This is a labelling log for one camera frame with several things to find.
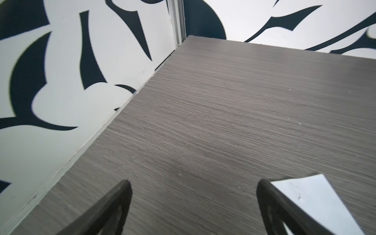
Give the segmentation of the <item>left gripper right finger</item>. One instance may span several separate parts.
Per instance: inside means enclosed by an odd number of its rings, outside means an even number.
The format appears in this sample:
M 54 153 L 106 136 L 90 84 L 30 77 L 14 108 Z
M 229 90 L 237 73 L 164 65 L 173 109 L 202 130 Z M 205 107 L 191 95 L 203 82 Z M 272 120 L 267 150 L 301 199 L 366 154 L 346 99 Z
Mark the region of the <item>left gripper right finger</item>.
M 294 235 L 331 235 L 321 224 L 299 208 L 269 180 L 257 185 L 257 200 L 267 234 L 286 235 L 285 225 Z

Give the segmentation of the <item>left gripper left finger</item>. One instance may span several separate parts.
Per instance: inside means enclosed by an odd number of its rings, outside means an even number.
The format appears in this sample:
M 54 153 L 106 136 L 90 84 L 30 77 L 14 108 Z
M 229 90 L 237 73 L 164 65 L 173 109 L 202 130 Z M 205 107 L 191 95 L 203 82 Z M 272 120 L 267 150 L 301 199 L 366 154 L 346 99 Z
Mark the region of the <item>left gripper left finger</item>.
M 59 235 L 121 235 L 132 200 L 131 183 L 120 181 Z

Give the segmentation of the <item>white sticker sheet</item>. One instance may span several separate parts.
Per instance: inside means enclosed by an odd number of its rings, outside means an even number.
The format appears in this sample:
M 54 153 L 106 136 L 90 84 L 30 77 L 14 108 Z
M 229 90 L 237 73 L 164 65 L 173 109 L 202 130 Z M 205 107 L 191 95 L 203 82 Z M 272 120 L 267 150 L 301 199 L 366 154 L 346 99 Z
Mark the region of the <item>white sticker sheet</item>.
M 333 234 L 364 234 L 325 175 L 273 181 L 271 184 Z

